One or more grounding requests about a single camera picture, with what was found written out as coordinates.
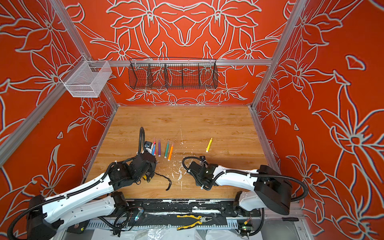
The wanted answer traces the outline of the blue marker pen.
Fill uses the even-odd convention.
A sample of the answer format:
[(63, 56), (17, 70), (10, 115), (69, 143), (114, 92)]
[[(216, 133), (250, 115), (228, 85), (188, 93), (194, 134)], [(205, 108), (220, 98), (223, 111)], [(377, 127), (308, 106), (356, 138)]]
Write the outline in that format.
[(152, 155), (153, 155), (153, 156), (156, 155), (156, 143), (153, 144), (153, 147), (152, 147)]

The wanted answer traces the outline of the purple marker pen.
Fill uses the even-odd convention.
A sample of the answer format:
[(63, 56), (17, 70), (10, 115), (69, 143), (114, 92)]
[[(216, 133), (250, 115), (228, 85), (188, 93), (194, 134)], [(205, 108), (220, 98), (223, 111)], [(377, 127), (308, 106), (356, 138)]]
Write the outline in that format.
[(161, 157), (162, 150), (161, 150), (161, 139), (158, 139), (158, 157)]

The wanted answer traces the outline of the orange marker pen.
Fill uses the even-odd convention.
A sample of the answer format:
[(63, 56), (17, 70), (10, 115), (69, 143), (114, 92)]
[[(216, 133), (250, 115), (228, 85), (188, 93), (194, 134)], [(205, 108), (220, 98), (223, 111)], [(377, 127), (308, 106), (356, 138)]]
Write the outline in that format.
[(174, 143), (171, 143), (171, 146), (169, 148), (168, 158), (167, 158), (168, 161), (170, 161), (172, 158), (173, 149), (174, 149)]

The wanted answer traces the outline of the yellow highlighter pen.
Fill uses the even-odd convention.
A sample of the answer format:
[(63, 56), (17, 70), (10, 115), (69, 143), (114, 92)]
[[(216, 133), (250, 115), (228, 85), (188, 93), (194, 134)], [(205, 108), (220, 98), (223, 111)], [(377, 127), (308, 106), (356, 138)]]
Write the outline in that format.
[(208, 143), (207, 148), (206, 148), (206, 153), (209, 152), (211, 145), (212, 145), (212, 142), (213, 142), (213, 138), (210, 138), (209, 143)]

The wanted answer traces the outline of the green marker pen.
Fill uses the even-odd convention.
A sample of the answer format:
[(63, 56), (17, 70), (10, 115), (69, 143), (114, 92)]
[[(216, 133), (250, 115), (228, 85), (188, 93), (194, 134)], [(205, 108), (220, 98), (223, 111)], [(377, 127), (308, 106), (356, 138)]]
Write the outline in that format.
[(171, 141), (167, 141), (167, 146), (166, 146), (166, 151), (165, 151), (165, 156), (164, 156), (164, 158), (165, 159), (169, 159), (169, 154), (170, 154), (170, 150), (171, 150), (171, 147), (172, 147), (172, 143), (171, 143)]

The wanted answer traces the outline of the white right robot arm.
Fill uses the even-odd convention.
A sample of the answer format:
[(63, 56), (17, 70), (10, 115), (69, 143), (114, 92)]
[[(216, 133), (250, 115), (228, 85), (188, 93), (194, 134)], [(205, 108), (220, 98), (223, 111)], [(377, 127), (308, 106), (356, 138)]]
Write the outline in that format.
[(210, 191), (216, 186), (231, 186), (246, 190), (237, 197), (238, 206), (247, 212), (269, 209), (277, 214), (290, 214), (292, 202), (303, 200), (309, 194), (306, 183), (290, 176), (280, 175), (272, 168), (261, 165), (255, 170), (238, 170), (209, 164), (204, 156), (185, 157), (184, 169), (196, 185)]

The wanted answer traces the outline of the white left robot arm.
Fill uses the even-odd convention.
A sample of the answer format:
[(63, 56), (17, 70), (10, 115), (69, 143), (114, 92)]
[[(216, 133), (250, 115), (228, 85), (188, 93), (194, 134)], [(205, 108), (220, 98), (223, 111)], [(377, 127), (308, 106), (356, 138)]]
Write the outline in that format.
[(128, 214), (128, 203), (119, 189), (141, 179), (149, 182), (155, 175), (156, 164), (151, 153), (139, 153), (133, 158), (111, 163), (103, 174), (62, 194), (33, 197), (28, 209), (10, 224), (7, 237), (16, 239), (14, 228), (22, 218), (27, 219), (29, 240), (49, 240), (58, 231), (93, 218)]

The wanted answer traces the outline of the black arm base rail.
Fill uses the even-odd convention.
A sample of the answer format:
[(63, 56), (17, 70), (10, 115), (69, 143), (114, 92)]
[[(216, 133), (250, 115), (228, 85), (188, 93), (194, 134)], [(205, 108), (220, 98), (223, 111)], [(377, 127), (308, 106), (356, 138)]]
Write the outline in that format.
[(260, 217), (261, 211), (242, 210), (231, 199), (127, 199), (129, 207), (141, 207), (146, 214), (202, 214), (223, 217)]

